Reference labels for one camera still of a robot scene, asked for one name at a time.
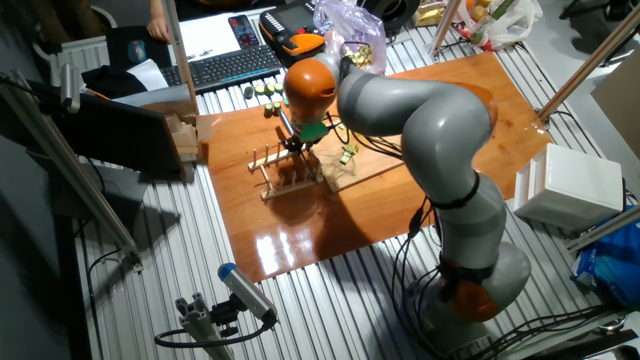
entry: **desk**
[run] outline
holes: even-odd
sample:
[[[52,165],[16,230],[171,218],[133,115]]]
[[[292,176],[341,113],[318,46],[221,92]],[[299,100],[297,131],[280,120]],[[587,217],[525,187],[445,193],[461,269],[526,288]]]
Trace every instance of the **desk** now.
[[[249,14],[255,24],[255,14]],[[431,62],[423,56],[431,41],[432,29],[407,28],[409,41],[390,46],[387,51],[387,74],[425,66]],[[457,36],[450,33],[445,45]],[[78,59],[79,64],[98,67],[100,46],[84,48],[60,57]],[[460,45],[442,50],[441,60],[447,61],[477,53]],[[533,107],[541,107],[555,89],[522,49],[499,51],[496,56],[518,90]],[[267,79],[278,81],[278,77]],[[235,86],[197,97],[200,111],[218,114],[266,101],[245,101],[241,87]],[[572,112],[568,107],[562,110]],[[590,135],[579,121],[562,115],[552,115],[549,135],[555,143],[598,156]],[[218,266],[237,261],[231,251],[226,227],[222,221],[218,197],[213,190],[208,169],[194,167],[193,184],[156,182],[149,186],[140,218],[134,225],[134,238],[140,243],[140,274],[129,271],[117,261],[99,263],[93,271],[97,296],[98,323],[104,331],[102,347],[105,359],[206,359],[201,350],[178,350],[156,347],[153,335],[179,328],[174,300],[189,298],[195,291],[212,305],[227,299],[229,291],[216,277]],[[100,255],[115,248],[113,242],[97,228],[85,231],[89,246],[86,261],[92,263]],[[273,359],[425,359],[428,356],[411,345],[397,328],[390,309],[388,281],[390,262],[403,237],[390,238],[361,250],[301,269],[263,280],[259,283],[278,309],[280,324],[247,343],[232,345],[238,360]],[[553,228],[524,222],[507,213],[504,241],[523,249],[532,262],[532,275],[520,297],[506,311],[487,322],[497,335],[504,334],[523,321],[550,314],[575,311],[600,304],[593,294],[583,294],[569,280],[571,257],[561,245],[562,236]],[[85,256],[76,242],[79,262]],[[438,247],[419,235],[409,253],[410,277],[432,268],[437,261]],[[88,290],[80,272],[85,299]],[[85,308],[93,358],[99,359],[94,324],[89,306]],[[597,318],[570,331],[540,334],[508,350],[505,359],[521,359],[549,346],[585,333],[610,317]],[[238,327],[241,334],[257,330],[258,322],[251,315],[241,314]]]

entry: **paper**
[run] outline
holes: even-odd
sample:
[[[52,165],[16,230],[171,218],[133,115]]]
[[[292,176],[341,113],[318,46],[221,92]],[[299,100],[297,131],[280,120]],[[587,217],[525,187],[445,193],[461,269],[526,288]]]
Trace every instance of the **paper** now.
[[[229,25],[229,18],[233,16],[236,14],[226,13],[181,22],[180,32],[187,60],[195,61],[240,50],[240,44]],[[169,45],[169,54],[171,63],[176,65],[171,45]]]
[[[147,91],[169,87],[158,65],[151,59],[132,67],[127,72],[138,78],[142,85],[147,88]]]
[[[120,99],[114,99],[113,101],[140,107],[143,105],[163,102],[191,101],[191,95],[189,95],[189,88],[187,87],[187,84],[182,84],[153,91],[141,92],[125,96]]]

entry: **plastic bag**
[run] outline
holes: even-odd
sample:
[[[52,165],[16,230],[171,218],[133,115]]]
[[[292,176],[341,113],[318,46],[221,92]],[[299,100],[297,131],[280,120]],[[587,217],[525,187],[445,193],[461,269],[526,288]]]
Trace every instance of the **plastic bag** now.
[[[533,23],[542,17],[537,0],[493,0],[487,10],[491,15],[479,22],[471,18],[473,8],[467,9],[465,1],[457,12],[458,20],[464,22],[464,28],[458,29],[460,34],[484,50],[500,50],[525,40]]]
[[[384,73],[387,44],[382,21],[355,1],[318,1],[313,23],[324,34],[325,53],[349,56],[365,71]]]
[[[640,221],[585,248],[572,270],[575,281],[613,296],[629,309],[640,310]]]

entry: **keyboard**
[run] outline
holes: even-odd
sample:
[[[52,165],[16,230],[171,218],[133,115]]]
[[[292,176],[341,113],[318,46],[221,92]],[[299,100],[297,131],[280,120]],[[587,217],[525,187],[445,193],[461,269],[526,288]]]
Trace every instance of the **keyboard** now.
[[[280,62],[268,45],[241,49],[189,63],[196,93],[200,94],[280,73]],[[160,70],[169,86],[180,85],[178,67]]]

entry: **white box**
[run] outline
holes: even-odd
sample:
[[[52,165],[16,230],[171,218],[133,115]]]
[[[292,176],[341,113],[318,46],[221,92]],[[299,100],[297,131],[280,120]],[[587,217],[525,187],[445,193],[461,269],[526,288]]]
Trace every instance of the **white box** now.
[[[514,213],[569,231],[622,211],[620,164],[548,144],[516,174]]]

